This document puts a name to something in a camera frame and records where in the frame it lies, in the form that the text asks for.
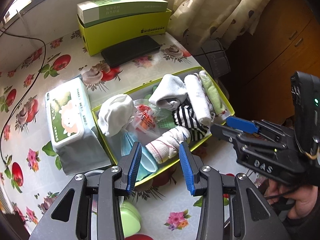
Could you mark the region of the person's hand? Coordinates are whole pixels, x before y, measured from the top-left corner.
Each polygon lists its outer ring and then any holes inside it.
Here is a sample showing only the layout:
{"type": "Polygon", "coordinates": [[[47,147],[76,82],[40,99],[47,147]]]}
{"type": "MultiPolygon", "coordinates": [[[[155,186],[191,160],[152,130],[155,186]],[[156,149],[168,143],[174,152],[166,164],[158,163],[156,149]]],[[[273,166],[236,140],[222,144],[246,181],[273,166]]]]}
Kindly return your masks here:
{"type": "MultiPolygon", "coordinates": [[[[289,188],[284,185],[278,185],[274,180],[269,180],[268,188],[265,191],[266,197],[273,197],[279,194],[289,192],[289,188]]],[[[293,199],[296,201],[294,207],[288,212],[287,217],[289,219],[301,219],[311,213],[316,205],[318,197],[318,187],[314,185],[303,185],[296,191],[284,194],[285,198],[293,199]]],[[[279,198],[271,198],[268,200],[269,204],[276,203],[279,198]]]]}

